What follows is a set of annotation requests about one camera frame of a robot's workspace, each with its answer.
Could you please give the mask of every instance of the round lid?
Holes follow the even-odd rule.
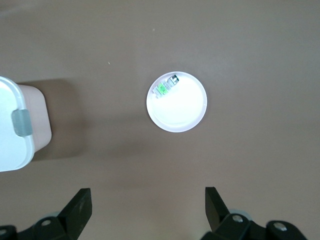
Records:
[[[25,98],[17,84],[0,76],[0,172],[27,165],[34,148]]]
[[[181,71],[160,76],[146,97],[147,111],[160,128],[180,133],[195,127],[207,109],[207,94],[194,76]]]

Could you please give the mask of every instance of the silver screw head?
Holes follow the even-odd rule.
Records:
[[[7,229],[0,229],[0,236],[5,235],[7,233]]]
[[[276,228],[276,229],[278,229],[278,230],[280,230],[280,231],[287,231],[287,228],[286,228],[286,226],[284,225],[284,224],[282,224],[281,222],[275,222],[274,224],[273,224],[273,226]]]
[[[233,215],[232,216],[233,221],[237,222],[237,223],[242,223],[244,220],[242,219],[241,216],[239,215]]]
[[[51,223],[51,220],[44,220],[42,223],[41,223],[41,226],[44,227],[44,226],[47,226]]]

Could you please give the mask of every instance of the brown floor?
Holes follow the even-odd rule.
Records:
[[[80,240],[198,240],[215,186],[262,226],[320,236],[319,1],[27,2],[0,3],[0,75],[44,93],[53,139],[0,173],[0,225],[23,230],[90,187]],[[208,96],[183,133],[146,109],[171,71]]]

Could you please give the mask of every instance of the gray latch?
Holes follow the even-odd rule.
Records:
[[[32,134],[30,114],[27,109],[15,110],[11,115],[15,134],[26,137]]]

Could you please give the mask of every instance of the small green object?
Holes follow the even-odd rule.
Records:
[[[165,95],[165,94],[168,93],[168,90],[167,90],[167,88],[163,85],[163,83],[160,83],[160,84],[158,85],[157,89],[158,89],[158,91],[159,91],[159,93],[160,93],[161,95]]]

